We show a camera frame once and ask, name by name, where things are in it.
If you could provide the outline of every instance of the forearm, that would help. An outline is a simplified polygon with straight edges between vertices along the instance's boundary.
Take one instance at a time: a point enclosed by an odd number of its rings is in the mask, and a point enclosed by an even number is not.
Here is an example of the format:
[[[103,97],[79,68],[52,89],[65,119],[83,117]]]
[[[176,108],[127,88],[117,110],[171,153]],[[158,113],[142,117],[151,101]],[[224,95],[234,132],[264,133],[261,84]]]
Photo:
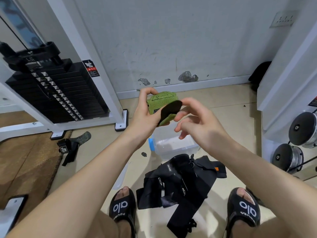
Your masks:
[[[84,237],[135,149],[131,136],[119,136],[38,205],[8,237]]]
[[[222,161],[300,237],[317,232],[317,190],[230,140],[218,152]]]

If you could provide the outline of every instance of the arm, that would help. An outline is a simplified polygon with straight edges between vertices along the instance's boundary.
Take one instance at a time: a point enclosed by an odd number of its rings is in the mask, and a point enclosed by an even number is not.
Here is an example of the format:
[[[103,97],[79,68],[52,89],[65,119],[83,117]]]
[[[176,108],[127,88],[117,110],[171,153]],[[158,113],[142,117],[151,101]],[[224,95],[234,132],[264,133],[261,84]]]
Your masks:
[[[175,128],[180,139],[190,134],[211,156],[224,163],[299,237],[317,234],[317,189],[268,163],[234,141],[216,116],[193,98],[182,100]]]
[[[39,204],[7,237],[85,237],[112,186],[135,150],[152,134],[161,110],[150,115],[146,103],[154,88],[140,92],[129,127],[84,168]]]

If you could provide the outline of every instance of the sandal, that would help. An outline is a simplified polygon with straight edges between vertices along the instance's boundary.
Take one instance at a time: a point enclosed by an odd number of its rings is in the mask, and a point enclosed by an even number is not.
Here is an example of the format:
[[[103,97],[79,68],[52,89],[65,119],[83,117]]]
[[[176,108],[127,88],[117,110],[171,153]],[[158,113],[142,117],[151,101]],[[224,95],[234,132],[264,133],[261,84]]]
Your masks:
[[[250,227],[255,227],[260,224],[260,207],[254,196],[246,191],[253,199],[255,205],[237,195],[237,190],[238,188],[234,188],[228,198],[228,218],[224,238],[230,237],[233,224],[237,220],[246,222]]]
[[[121,220],[126,220],[130,223],[132,237],[135,238],[135,213],[136,204],[135,197],[132,190],[129,188],[129,195],[114,200],[119,191],[114,195],[109,206],[109,216],[114,220],[114,222],[119,222]]]

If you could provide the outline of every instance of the weight stack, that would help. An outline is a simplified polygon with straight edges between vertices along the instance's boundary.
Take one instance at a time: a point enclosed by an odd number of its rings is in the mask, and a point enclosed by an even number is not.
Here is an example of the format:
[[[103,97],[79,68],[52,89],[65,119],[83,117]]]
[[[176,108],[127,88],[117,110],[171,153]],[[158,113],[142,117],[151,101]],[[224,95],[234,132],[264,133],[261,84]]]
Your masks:
[[[82,62],[15,72],[7,81],[14,91],[53,123],[104,117],[108,107]]]

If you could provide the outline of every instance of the electrical outlet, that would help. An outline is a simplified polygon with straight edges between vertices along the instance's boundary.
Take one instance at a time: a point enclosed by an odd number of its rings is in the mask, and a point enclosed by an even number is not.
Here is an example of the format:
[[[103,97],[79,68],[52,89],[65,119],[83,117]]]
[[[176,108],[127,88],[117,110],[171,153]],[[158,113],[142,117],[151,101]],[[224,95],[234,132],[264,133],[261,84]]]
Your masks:
[[[278,12],[270,27],[291,27],[295,22],[298,11]]]

